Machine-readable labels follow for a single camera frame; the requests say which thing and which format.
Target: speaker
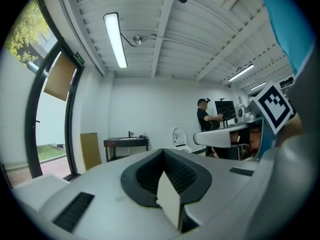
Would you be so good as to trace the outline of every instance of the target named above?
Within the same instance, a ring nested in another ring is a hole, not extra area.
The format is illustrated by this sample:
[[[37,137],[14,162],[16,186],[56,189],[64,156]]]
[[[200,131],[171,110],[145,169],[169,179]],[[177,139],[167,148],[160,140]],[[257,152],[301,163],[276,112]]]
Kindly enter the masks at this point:
[[[236,106],[235,107],[235,115],[236,119],[238,120],[238,123],[241,123],[244,121],[244,114],[250,112],[249,109],[246,106]]]

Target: black shirt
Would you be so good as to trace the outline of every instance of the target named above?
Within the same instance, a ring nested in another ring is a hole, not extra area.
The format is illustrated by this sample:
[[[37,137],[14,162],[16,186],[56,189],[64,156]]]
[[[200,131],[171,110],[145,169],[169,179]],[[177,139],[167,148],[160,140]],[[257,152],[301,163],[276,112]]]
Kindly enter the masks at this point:
[[[205,117],[209,116],[208,113],[205,110],[202,110],[200,108],[198,108],[198,111],[196,113],[197,117],[198,117],[198,121],[201,127],[201,131],[204,131],[207,124],[209,124],[209,122],[205,121]]]

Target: fluorescent light fixture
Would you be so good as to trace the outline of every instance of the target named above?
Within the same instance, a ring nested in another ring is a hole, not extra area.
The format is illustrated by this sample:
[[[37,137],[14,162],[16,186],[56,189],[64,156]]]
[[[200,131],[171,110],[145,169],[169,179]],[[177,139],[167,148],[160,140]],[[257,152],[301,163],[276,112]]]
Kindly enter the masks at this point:
[[[254,67],[254,65],[249,65],[248,67],[246,67],[244,70],[242,70],[240,73],[236,74],[234,77],[230,78],[229,81],[233,81],[236,78],[240,77],[241,75],[243,75],[244,73],[246,73],[247,71],[249,71],[250,69],[252,69]]]
[[[266,82],[264,82],[264,83],[262,83],[262,84],[259,84],[258,86],[251,88],[251,91],[254,90],[254,89],[256,89],[256,88],[259,88],[260,86],[263,86],[263,85],[265,85],[265,84],[266,84]]]
[[[121,39],[119,14],[117,12],[108,13],[103,16],[103,19],[116,62],[118,63],[119,68],[126,69],[128,64],[124,44]]]

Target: sink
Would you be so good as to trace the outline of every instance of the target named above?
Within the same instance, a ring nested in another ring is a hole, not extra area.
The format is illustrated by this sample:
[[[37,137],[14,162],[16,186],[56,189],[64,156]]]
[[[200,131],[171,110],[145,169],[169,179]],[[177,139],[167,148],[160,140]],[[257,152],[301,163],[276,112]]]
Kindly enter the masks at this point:
[[[127,138],[118,138],[118,141],[132,141],[132,140],[135,140],[136,137],[127,137]]]

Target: man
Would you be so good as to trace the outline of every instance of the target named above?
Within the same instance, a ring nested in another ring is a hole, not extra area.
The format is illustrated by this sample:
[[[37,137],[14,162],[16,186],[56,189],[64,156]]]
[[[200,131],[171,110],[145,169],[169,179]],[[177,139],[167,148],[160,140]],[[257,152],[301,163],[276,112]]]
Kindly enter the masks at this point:
[[[296,78],[302,71],[306,61],[316,46],[317,38],[302,10],[294,0],[264,0],[268,10],[270,23],[277,42],[288,56]],[[277,136],[276,146],[286,139],[303,133],[299,115],[288,121]],[[237,142],[237,133],[231,134],[231,141]]]
[[[217,116],[208,115],[207,109],[208,109],[208,102],[203,98],[199,99],[198,111],[196,114],[197,114],[199,125],[202,132],[208,130],[208,126],[210,122],[212,121],[222,122],[224,119],[223,114],[219,114]],[[205,151],[205,156],[210,157],[212,155],[212,152],[213,152],[213,149],[210,146],[207,146]]]

